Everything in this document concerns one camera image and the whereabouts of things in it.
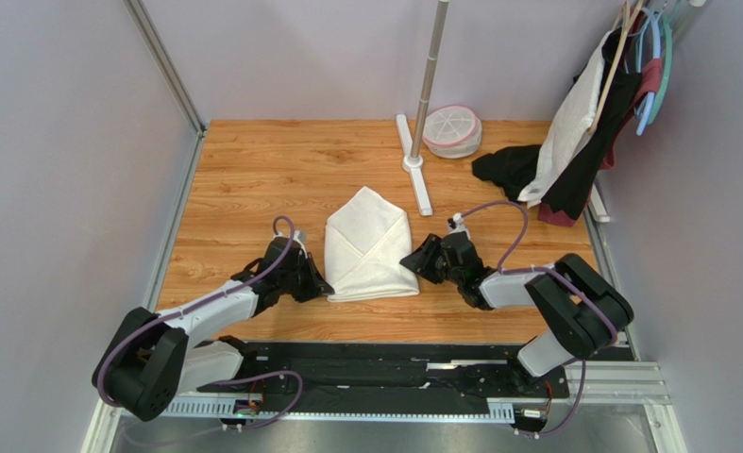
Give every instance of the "wooden floor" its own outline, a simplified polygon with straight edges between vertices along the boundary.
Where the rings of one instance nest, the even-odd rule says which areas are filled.
[[[213,122],[160,295],[167,309],[210,292],[260,257],[271,240],[271,221],[290,216],[307,233],[307,248],[324,271],[327,217],[362,186],[408,212],[414,246],[428,233],[444,235],[454,212],[503,199],[500,189],[471,174],[483,153],[540,143],[547,123],[487,122],[481,151],[466,159],[424,152],[425,178],[434,209],[417,213],[396,125],[390,121]],[[535,221],[506,267],[543,264],[575,252],[594,265],[583,222],[573,228]],[[496,265],[521,228],[517,210],[494,207],[467,225],[483,261]],[[469,308],[451,284],[419,280],[414,297],[297,304],[283,296],[272,309],[222,332],[244,340],[521,343],[546,325],[535,308]]]

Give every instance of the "white stand foot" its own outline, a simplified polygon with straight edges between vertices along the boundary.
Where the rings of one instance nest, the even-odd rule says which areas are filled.
[[[427,184],[425,184],[424,175],[421,173],[421,167],[424,166],[424,158],[419,156],[416,159],[410,159],[413,137],[410,135],[410,128],[407,125],[407,117],[405,115],[397,115],[397,130],[399,132],[399,141],[402,144],[402,152],[404,153],[402,168],[410,174],[410,180],[413,183],[413,192],[415,193],[415,202],[418,204],[418,213],[424,216],[432,215],[430,196],[427,195]]]
[[[611,216],[608,215],[608,211],[605,210],[603,199],[600,198],[600,192],[598,186],[592,186],[592,195],[589,199],[590,206],[592,207],[592,214],[594,214],[595,220],[600,224],[607,224],[611,222]]]

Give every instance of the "mesh laundry basket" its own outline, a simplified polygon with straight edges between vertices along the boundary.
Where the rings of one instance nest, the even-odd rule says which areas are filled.
[[[427,117],[422,137],[435,156],[459,159],[477,151],[481,135],[480,119],[470,108],[449,106]]]

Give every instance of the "folded white towel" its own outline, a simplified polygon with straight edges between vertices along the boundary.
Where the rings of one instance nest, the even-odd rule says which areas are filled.
[[[527,201],[528,207],[541,203],[541,198],[564,172],[572,158],[589,143],[591,136],[586,130],[594,123],[598,110],[600,83],[605,68],[602,46],[609,35],[611,32],[606,33],[600,41],[583,73],[552,119],[547,139],[539,149],[536,178],[519,194],[519,201]]]
[[[327,219],[326,233],[329,302],[418,294],[415,274],[399,264],[413,252],[404,210],[363,187]]]

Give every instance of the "gray wall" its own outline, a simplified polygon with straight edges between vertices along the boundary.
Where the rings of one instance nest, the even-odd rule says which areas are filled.
[[[437,0],[145,0],[205,119],[414,114]],[[432,105],[551,119],[621,0],[450,2]]]
[[[0,2],[0,452],[75,452],[194,135],[122,2]]]
[[[743,2],[678,44],[658,123],[602,176],[606,238],[690,451],[743,451]]]

